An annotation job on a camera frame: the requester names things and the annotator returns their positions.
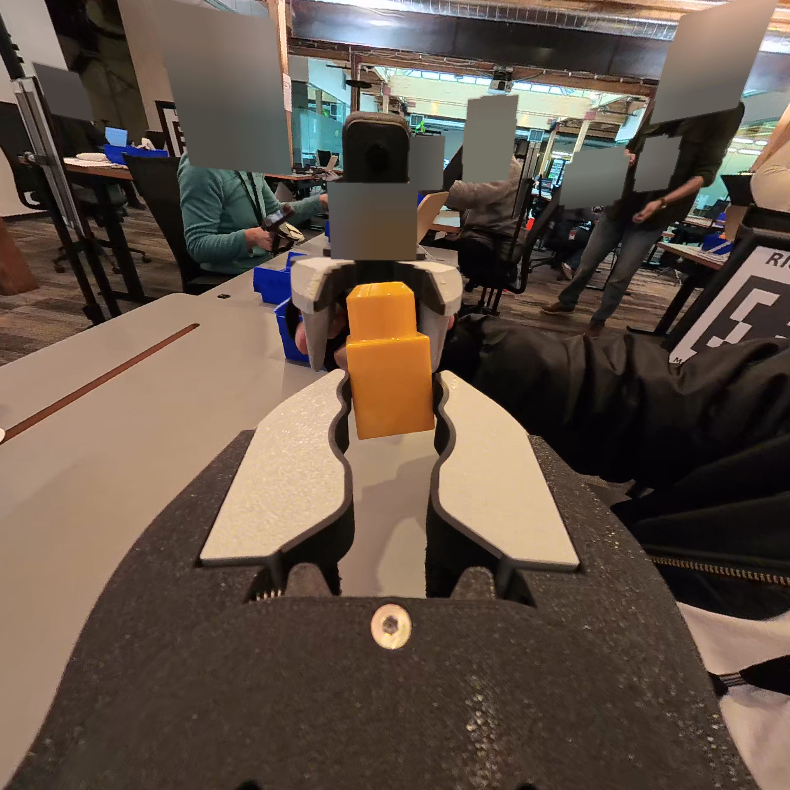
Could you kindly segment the yellow plastic block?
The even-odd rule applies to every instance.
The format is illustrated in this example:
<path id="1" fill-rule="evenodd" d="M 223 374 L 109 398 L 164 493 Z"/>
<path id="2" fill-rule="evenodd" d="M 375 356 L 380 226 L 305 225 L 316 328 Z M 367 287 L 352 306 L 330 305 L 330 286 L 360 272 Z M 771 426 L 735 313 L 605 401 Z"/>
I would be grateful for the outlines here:
<path id="1" fill-rule="evenodd" d="M 347 298 L 345 345 L 357 436 L 376 439 L 435 428 L 430 340 L 416 299 L 399 281 L 365 283 Z"/>

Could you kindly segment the person's white garment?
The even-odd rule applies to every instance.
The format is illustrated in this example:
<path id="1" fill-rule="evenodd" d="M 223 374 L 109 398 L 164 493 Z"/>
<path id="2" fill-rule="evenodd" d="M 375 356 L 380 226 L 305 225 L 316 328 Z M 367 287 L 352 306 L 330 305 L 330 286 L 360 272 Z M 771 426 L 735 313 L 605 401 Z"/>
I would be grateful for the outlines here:
<path id="1" fill-rule="evenodd" d="M 789 788 L 789 614 L 753 620 L 678 608 L 757 784 Z"/>

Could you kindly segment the brown wooden column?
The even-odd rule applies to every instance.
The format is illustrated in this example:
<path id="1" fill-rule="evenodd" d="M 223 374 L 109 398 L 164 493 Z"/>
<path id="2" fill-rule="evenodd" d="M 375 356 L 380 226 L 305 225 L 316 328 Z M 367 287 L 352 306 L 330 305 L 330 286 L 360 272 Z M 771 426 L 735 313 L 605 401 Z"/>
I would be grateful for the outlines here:
<path id="1" fill-rule="evenodd" d="M 19 295 L 40 288 L 25 257 L 1 217 L 1 295 Z"/>

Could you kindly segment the black tripod stand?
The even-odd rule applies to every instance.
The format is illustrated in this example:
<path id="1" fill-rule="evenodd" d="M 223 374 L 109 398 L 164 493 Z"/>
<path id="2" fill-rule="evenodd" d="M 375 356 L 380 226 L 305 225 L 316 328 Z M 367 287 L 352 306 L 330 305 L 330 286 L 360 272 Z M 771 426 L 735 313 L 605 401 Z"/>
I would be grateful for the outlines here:
<path id="1" fill-rule="evenodd" d="M 108 317 L 121 315 L 122 311 L 100 262 L 93 231 L 65 174 L 62 145 L 52 124 L 43 90 L 36 76 L 25 73 L 21 55 L 4 21 L 1 21 L 1 55 L 28 140 L 33 146 L 31 152 L 21 156 L 20 162 L 31 167 L 38 179 L 37 192 L 50 212 L 83 294 L 84 314 L 93 325 L 98 325 L 108 320 Z M 84 262 L 87 262 L 93 274 L 93 280 L 108 310 L 108 317 L 95 297 Z"/>

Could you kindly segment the tan document board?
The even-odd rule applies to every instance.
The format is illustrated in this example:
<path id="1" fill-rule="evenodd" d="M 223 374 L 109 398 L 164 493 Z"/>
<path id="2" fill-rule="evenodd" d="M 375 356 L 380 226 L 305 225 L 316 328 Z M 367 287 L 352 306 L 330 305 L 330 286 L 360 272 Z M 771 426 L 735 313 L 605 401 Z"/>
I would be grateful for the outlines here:
<path id="1" fill-rule="evenodd" d="M 426 193 L 420 201 L 417 209 L 416 219 L 416 243 L 420 245 L 423 238 L 429 232 L 435 218 L 446 203 L 448 191 L 438 191 Z"/>

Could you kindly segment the person's black jacket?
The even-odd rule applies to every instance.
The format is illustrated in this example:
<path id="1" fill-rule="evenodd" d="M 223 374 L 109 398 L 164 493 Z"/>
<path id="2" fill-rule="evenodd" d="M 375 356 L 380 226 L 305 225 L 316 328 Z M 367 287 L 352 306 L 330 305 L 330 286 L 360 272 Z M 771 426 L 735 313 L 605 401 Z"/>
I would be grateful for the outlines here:
<path id="1" fill-rule="evenodd" d="M 788 613 L 788 434 L 613 511 L 678 602 L 750 620 Z"/>

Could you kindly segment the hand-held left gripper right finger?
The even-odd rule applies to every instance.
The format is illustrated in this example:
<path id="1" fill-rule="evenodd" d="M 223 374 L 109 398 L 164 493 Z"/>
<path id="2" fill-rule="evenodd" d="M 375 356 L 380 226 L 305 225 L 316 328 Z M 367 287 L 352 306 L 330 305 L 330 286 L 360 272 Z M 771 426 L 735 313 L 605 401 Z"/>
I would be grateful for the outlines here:
<path id="1" fill-rule="evenodd" d="M 438 459 L 427 514 L 427 589 L 470 567 L 495 589 L 525 589 L 522 570 L 574 573 L 580 560 L 528 432 L 448 370 L 434 378 Z"/>

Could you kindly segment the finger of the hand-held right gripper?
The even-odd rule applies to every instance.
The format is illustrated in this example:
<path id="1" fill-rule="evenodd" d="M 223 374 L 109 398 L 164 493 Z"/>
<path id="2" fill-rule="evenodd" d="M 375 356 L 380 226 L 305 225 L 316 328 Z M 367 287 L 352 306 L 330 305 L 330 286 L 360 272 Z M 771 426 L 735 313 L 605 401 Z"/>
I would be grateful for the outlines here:
<path id="1" fill-rule="evenodd" d="M 431 370 L 435 372 L 439 368 L 449 320 L 460 309 L 462 279 L 457 268 L 439 262 L 413 262 L 412 271 L 417 329 L 430 341 Z"/>
<path id="2" fill-rule="evenodd" d="M 304 316 L 311 368 L 348 370 L 347 291 L 342 289 L 351 260 L 299 258 L 291 268 L 291 301 Z"/>

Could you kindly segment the black office chair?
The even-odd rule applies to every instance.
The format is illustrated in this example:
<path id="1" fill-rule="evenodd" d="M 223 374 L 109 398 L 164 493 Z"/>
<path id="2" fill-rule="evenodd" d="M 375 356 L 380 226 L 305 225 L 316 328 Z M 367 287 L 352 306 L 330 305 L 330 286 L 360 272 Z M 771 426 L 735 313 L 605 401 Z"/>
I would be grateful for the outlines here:
<path id="1" fill-rule="evenodd" d="M 531 234 L 528 234 L 524 244 L 498 234 L 460 238 L 458 267 L 460 274 L 468 281 L 465 291 L 480 287 L 483 294 L 475 304 L 463 303 L 459 315 L 499 315 L 498 306 L 503 291 L 523 293 L 535 243 Z"/>
<path id="2" fill-rule="evenodd" d="M 193 261 L 184 240 L 177 167 L 171 156 L 150 157 L 123 154 L 135 187 L 153 214 L 174 256 L 183 292 L 200 295 L 220 286 L 231 276 L 206 272 Z"/>

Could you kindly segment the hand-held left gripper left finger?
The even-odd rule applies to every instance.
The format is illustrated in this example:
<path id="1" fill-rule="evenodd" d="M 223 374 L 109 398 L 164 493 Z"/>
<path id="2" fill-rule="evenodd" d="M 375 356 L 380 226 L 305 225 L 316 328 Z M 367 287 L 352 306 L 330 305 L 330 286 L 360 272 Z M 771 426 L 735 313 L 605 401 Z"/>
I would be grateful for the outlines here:
<path id="1" fill-rule="evenodd" d="M 339 589 L 354 539 L 349 375 L 333 370 L 258 425 L 200 554 L 206 567 L 265 567 L 282 588 L 292 567 L 319 566 Z"/>

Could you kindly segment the black white marker sign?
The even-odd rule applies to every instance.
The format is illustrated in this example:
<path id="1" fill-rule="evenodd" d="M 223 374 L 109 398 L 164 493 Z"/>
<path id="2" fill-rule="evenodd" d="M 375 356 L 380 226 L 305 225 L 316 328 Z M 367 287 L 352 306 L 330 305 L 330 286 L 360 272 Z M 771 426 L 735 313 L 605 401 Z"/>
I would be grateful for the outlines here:
<path id="1" fill-rule="evenodd" d="M 669 333 L 669 362 L 749 340 L 789 338 L 789 214 L 749 209 L 722 268 Z"/>
<path id="2" fill-rule="evenodd" d="M 155 106 L 167 151 L 170 156 L 180 158 L 186 151 L 186 142 L 175 104 L 172 101 L 156 100 Z"/>

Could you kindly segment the person's right forearm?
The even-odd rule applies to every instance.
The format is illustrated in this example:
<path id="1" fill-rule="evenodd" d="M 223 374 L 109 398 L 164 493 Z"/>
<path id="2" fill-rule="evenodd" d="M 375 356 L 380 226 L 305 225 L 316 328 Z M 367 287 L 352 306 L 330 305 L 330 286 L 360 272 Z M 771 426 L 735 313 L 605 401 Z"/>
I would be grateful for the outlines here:
<path id="1" fill-rule="evenodd" d="M 468 315 L 450 370 L 543 438 L 573 469 L 662 488 L 788 432 L 788 340 L 705 349 L 680 365 L 645 337 L 555 337 Z"/>

